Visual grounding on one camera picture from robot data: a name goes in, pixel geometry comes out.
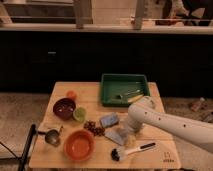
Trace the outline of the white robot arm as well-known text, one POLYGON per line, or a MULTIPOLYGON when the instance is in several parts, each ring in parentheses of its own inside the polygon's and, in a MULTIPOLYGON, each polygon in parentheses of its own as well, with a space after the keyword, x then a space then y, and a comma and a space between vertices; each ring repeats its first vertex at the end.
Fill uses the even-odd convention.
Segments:
POLYGON ((213 154, 213 124, 158 112, 150 96, 142 97, 128 107, 124 127, 137 133, 149 124, 213 154))

